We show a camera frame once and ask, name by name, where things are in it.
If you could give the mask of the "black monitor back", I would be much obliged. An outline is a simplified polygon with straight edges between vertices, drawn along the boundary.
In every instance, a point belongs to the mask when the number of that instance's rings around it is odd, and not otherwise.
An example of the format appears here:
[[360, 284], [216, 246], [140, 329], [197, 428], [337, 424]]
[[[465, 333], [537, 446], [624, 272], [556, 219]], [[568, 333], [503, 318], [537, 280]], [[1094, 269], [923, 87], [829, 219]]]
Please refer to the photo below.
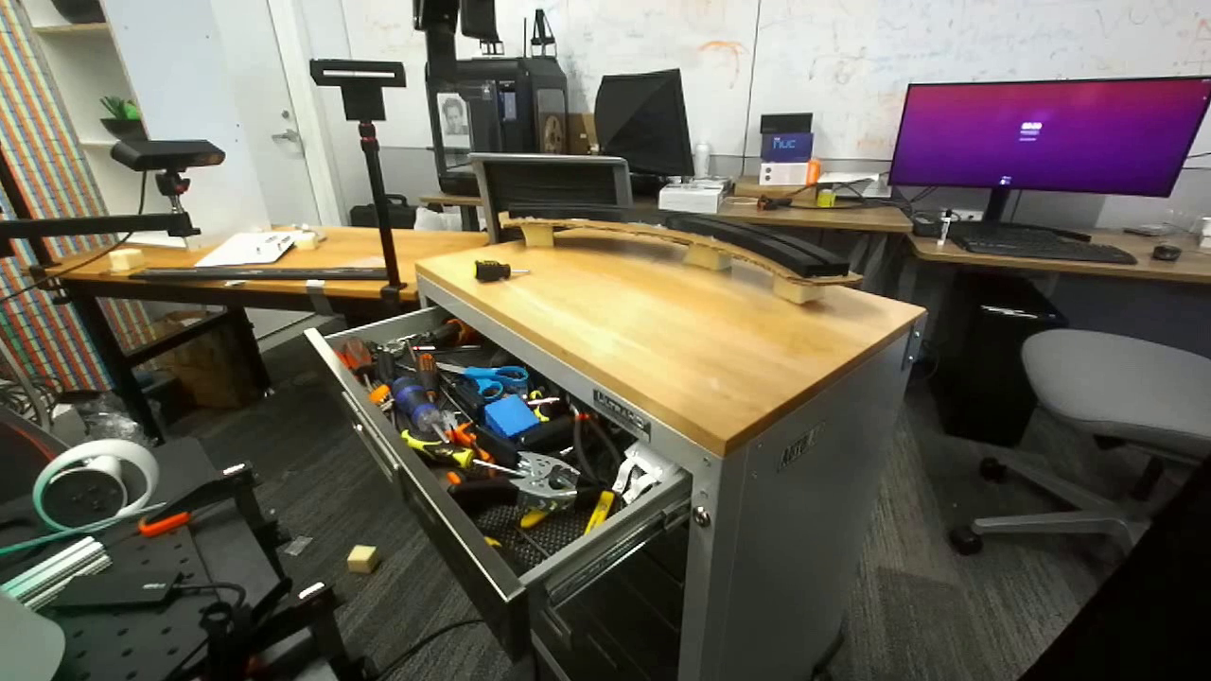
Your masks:
[[681, 72], [606, 76], [594, 98], [598, 148], [636, 174], [674, 178], [693, 170]]

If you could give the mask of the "grey tool cabinet wooden top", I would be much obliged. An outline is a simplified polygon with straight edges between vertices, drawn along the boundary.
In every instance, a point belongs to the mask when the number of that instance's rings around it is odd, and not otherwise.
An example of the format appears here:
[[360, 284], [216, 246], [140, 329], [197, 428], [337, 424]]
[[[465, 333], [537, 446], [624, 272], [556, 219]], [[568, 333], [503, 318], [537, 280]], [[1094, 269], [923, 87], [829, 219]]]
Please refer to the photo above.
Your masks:
[[636, 431], [689, 488], [681, 681], [806, 681], [844, 628], [904, 393], [912, 303], [783, 303], [719, 272], [590, 250], [416, 265], [428, 303]]

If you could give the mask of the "yellow handled tool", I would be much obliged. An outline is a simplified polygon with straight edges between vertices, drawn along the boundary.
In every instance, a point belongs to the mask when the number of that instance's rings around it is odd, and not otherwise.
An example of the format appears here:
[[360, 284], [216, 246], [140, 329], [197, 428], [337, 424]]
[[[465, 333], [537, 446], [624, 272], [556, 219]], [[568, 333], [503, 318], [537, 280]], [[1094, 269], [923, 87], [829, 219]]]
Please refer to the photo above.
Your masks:
[[583, 533], [602, 530], [606, 518], [613, 515], [613, 507], [617, 507], [617, 492], [598, 492], [594, 511], [590, 511], [587, 522], [583, 522]]

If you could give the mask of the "black perforated board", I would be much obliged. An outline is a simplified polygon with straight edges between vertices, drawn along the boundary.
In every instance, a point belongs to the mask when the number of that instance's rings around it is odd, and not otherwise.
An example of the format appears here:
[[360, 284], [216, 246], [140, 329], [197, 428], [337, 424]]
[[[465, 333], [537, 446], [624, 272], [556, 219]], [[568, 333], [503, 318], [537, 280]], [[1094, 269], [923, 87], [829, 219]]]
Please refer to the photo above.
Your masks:
[[204, 658], [208, 605], [257, 609], [284, 590], [284, 575], [246, 526], [178, 530], [155, 541], [121, 533], [106, 552], [114, 556], [106, 586], [132, 594], [163, 583], [167, 594], [151, 605], [53, 605], [49, 620], [64, 628], [57, 681], [170, 681]]

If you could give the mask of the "black computer tower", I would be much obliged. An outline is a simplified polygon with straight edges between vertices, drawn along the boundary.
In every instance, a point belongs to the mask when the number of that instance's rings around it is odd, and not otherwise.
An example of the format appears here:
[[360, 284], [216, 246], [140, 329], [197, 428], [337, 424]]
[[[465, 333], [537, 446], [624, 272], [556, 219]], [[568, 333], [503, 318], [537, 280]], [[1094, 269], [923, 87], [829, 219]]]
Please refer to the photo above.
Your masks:
[[950, 341], [931, 378], [950, 435], [1014, 446], [1033, 416], [1022, 344], [1063, 314], [1022, 276], [961, 272], [946, 299]]

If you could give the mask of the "purple screen computer monitor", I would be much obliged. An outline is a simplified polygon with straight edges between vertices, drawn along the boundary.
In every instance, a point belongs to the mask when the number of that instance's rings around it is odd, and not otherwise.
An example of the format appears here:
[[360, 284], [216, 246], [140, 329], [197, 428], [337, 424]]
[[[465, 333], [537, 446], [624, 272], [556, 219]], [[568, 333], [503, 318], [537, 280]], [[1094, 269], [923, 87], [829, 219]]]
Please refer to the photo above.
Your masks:
[[1166, 197], [1207, 98], [1185, 76], [912, 83], [889, 182]]

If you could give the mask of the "small wooden block on floor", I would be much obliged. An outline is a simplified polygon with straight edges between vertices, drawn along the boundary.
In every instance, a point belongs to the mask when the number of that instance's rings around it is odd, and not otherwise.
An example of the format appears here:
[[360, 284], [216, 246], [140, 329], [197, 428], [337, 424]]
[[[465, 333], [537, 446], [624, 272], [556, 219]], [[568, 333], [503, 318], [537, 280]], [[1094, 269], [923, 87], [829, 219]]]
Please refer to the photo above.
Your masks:
[[371, 575], [378, 560], [382, 560], [378, 545], [352, 545], [344, 556], [352, 575]]

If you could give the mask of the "white tape roll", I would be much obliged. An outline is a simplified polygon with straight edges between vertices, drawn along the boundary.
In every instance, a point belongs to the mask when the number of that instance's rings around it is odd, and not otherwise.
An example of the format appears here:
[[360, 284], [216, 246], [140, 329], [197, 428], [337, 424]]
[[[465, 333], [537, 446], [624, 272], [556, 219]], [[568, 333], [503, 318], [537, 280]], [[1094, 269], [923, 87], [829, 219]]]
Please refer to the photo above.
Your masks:
[[34, 477], [34, 511], [53, 530], [98, 530], [151, 503], [159, 462], [132, 439], [91, 439]]

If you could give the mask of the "curved wooden track piece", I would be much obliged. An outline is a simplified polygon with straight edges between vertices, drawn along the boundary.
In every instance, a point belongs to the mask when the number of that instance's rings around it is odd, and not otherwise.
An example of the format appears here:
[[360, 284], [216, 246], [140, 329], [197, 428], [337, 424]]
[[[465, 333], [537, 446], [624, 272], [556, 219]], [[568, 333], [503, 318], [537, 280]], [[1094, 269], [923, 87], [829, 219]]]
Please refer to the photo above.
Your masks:
[[764, 288], [776, 299], [795, 306], [814, 303], [825, 288], [855, 284], [855, 272], [840, 265], [836, 272], [795, 272], [791, 265], [757, 253], [749, 246], [734, 246], [715, 235], [689, 235], [658, 223], [606, 223], [606, 219], [556, 219], [556, 216], [507, 216], [507, 227], [522, 235], [534, 250], [571, 246], [571, 242], [609, 242], [609, 246], [662, 246], [674, 250], [681, 265], [734, 276], [761, 272]]

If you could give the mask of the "long wooden desk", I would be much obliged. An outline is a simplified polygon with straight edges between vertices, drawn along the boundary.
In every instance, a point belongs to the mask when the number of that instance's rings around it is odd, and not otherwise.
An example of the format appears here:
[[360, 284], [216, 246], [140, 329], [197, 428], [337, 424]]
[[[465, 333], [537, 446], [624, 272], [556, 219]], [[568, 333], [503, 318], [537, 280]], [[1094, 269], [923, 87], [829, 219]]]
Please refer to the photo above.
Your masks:
[[[859, 238], [870, 246], [851, 276], [874, 280], [878, 257], [897, 246], [920, 265], [946, 269], [1003, 269], [1003, 272], [1048, 272], [1048, 276], [1094, 276], [1094, 280], [1139, 280], [1139, 284], [1211, 284], [1211, 257], [1185, 250], [1177, 261], [1154, 261], [1154, 242], [1120, 231], [1097, 231], [1094, 246], [1120, 250], [1120, 261], [1063, 261], [1022, 253], [976, 253], [954, 238], [916, 235], [901, 208], [840, 208], [840, 212], [757, 212], [738, 201], [723, 212], [723, 223], [746, 238], [783, 238], [799, 250], [825, 238]], [[95, 299], [189, 299], [189, 303], [238, 303], [238, 306], [303, 306], [307, 280], [322, 280], [337, 303], [371, 306], [386, 284], [378, 235], [371, 227], [325, 227], [314, 250], [288, 250], [272, 265], [216, 265], [201, 269], [201, 250], [136, 246], [129, 272], [110, 269], [110, 253], [79, 253], [42, 269], [42, 284], [64, 295]]]

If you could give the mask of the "grey office chair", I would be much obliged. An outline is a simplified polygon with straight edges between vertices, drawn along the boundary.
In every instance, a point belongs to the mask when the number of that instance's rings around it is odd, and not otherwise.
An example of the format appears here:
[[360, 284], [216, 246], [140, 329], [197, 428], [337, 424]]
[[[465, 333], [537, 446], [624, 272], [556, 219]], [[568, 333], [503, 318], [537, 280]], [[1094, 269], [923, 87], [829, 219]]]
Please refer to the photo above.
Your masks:
[[[1037, 405], [1079, 435], [1090, 435], [1101, 450], [1143, 446], [1150, 477], [1166, 465], [1196, 469], [1211, 458], [1207, 356], [1124, 333], [1044, 329], [1022, 344], [1022, 371]], [[950, 549], [961, 556], [1007, 533], [1105, 533], [1113, 545], [1132, 549], [1150, 526], [1143, 488], [1116, 503], [1060, 477], [1029, 450], [999, 446], [980, 462], [980, 477], [1029, 480], [1063, 499], [1063, 511], [965, 518], [946, 530]]]

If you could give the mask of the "blue white box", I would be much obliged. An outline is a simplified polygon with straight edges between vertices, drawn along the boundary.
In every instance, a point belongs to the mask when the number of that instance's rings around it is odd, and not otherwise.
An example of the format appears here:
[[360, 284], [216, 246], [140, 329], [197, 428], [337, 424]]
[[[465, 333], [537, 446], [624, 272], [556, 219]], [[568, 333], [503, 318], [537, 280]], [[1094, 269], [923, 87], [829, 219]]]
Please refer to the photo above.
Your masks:
[[810, 114], [764, 114], [761, 117], [761, 182], [802, 185], [814, 159], [814, 117]]

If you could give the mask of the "silver clamp tool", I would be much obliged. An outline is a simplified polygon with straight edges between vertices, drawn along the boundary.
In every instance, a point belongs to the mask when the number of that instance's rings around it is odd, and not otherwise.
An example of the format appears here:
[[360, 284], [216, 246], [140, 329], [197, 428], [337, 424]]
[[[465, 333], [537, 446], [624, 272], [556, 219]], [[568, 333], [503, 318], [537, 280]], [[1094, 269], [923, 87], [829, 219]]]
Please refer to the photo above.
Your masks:
[[541, 503], [571, 503], [579, 496], [579, 469], [553, 454], [522, 454], [511, 484]]

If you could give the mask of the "grey tool drawer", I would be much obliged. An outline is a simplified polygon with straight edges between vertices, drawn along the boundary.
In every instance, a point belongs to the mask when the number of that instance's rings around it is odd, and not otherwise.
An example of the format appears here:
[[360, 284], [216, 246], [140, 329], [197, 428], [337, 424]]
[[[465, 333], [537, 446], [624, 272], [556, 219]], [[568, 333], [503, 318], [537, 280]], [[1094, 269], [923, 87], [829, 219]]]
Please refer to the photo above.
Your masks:
[[[511, 655], [590, 670], [655, 670], [677, 658], [685, 583], [681, 469], [553, 371], [526, 367], [439, 306], [356, 329], [310, 329], [307, 344], [348, 405], [371, 462], [401, 488], [492, 636]], [[447, 363], [518, 363], [537, 428], [503, 439], [469, 378]], [[522, 454], [579, 469], [571, 503], [522, 496]], [[602, 530], [583, 533], [598, 492], [617, 492]]]

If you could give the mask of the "blue plastic box in drawer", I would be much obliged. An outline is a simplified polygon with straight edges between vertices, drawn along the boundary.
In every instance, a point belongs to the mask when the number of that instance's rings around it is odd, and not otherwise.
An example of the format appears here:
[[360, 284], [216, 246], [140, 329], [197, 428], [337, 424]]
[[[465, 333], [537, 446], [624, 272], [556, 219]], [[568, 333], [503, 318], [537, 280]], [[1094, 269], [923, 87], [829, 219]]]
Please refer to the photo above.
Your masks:
[[484, 424], [496, 435], [515, 439], [515, 435], [526, 435], [530, 428], [537, 428], [537, 416], [518, 393], [507, 393], [507, 397], [496, 397], [484, 405]]

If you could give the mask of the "grey empty monitor frame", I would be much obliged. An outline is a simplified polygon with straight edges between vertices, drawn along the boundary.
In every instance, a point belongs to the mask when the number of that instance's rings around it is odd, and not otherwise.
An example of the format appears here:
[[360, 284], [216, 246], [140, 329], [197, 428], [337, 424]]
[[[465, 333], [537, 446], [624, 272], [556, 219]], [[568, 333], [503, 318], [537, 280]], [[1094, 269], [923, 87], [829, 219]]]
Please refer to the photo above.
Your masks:
[[526, 208], [621, 208], [632, 201], [632, 170], [621, 155], [473, 151], [488, 231], [503, 212]]

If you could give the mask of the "orange handled tool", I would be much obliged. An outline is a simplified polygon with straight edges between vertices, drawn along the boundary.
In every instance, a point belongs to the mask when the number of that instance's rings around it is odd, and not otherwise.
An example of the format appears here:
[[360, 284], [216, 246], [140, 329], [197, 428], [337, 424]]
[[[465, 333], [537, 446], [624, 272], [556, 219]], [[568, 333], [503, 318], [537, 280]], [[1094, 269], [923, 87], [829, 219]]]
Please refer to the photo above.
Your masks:
[[193, 526], [193, 515], [189, 511], [174, 511], [174, 515], [159, 515], [159, 518], [140, 518], [136, 522], [136, 533], [144, 541], [155, 541], [155, 537], [170, 537], [178, 530]]

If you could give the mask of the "black keyboard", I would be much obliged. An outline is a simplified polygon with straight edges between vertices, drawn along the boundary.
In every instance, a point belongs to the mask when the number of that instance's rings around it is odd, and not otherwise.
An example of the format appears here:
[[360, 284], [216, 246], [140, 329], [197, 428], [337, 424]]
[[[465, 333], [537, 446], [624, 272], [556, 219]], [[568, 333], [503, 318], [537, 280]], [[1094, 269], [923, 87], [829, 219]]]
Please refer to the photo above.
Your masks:
[[988, 257], [1052, 257], [1052, 261], [1135, 265], [1135, 257], [1116, 246], [1097, 246], [1090, 238], [1071, 238], [1071, 235], [1056, 235], [1056, 231], [1029, 231], [1029, 227], [961, 223], [950, 231], [950, 242], [957, 242], [969, 253], [988, 253]]

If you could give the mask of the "white papers on desk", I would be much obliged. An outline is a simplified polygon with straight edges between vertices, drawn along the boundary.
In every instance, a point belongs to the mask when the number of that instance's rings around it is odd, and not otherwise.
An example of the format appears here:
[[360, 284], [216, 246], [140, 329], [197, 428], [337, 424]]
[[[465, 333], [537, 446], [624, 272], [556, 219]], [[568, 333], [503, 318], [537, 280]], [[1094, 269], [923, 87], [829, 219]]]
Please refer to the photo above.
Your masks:
[[310, 250], [314, 235], [310, 231], [242, 231], [223, 238], [216, 250], [201, 257], [201, 269], [219, 269], [219, 265], [276, 265], [291, 250]]

